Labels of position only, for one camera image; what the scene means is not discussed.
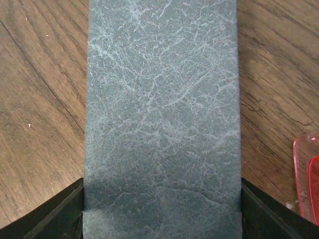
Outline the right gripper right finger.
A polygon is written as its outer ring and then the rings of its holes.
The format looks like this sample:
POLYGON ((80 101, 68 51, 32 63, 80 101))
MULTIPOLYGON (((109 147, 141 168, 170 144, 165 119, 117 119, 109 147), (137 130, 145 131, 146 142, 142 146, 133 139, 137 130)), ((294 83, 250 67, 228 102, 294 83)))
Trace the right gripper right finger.
POLYGON ((317 239, 319 227, 242 178, 244 239, 317 239))

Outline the red transparent sunglasses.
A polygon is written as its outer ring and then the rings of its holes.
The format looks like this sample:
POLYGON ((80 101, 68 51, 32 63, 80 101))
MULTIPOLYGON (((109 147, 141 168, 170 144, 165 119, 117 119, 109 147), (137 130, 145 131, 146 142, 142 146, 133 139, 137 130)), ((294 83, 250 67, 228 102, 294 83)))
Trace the red transparent sunglasses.
POLYGON ((293 143, 296 189, 301 216, 319 224, 319 133, 298 136, 293 143))

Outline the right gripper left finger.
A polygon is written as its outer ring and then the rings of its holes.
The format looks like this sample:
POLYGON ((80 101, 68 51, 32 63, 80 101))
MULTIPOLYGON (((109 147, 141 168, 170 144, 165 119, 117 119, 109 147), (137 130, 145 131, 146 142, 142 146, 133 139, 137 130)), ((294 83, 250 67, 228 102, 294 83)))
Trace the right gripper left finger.
POLYGON ((0 230, 2 239, 82 239, 83 178, 0 230))

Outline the teal glasses case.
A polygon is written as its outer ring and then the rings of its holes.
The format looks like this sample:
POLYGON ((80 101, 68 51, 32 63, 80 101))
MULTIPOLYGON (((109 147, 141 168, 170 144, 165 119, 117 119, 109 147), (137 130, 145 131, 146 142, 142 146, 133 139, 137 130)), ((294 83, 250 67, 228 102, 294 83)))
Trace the teal glasses case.
POLYGON ((84 238, 241 238, 236 1, 90 1, 86 97, 84 238))

